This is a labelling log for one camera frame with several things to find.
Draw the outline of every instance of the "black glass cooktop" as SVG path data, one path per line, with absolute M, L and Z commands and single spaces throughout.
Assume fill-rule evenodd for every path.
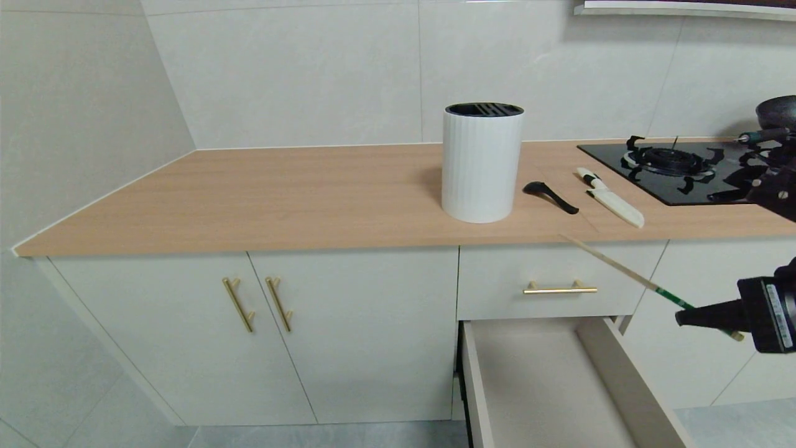
M 578 147 L 670 206 L 745 203 L 752 181 L 781 149 L 773 143 L 756 155 L 733 142 L 646 143 L 636 138 L 627 144 Z

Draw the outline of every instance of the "green tape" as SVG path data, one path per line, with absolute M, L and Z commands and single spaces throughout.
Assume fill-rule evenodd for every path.
M 675 305 L 679 306 L 682 309 L 694 309 L 694 306 L 688 303 L 687 301 L 682 300 L 680 297 L 675 296 L 674 294 L 670 293 L 669 291 L 661 288 L 660 286 L 655 289 L 655 292 L 666 297 L 669 299 L 670 302 L 674 303 Z

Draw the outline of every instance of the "frying pan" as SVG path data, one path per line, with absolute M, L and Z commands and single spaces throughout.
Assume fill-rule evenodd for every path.
M 796 131 L 796 95 L 765 100 L 755 112 L 757 122 L 763 129 L 788 128 Z
M 758 104 L 757 122 L 762 131 L 744 132 L 738 136 L 741 143 L 762 143 L 777 140 L 785 143 L 796 132 L 796 95 L 778 96 Z

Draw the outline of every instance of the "open drawer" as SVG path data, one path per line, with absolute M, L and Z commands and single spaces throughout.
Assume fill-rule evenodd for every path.
M 475 448 L 696 448 L 602 317 L 462 323 Z

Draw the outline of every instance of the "drawer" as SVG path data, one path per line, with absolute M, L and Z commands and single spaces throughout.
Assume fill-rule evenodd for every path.
M 696 448 L 602 317 L 464 322 L 475 448 Z
M 665 242 L 602 243 L 597 250 L 650 278 Z M 633 314 L 644 287 L 569 244 L 465 246 L 459 255 L 459 320 Z M 570 289 L 575 280 L 596 293 L 526 294 Z

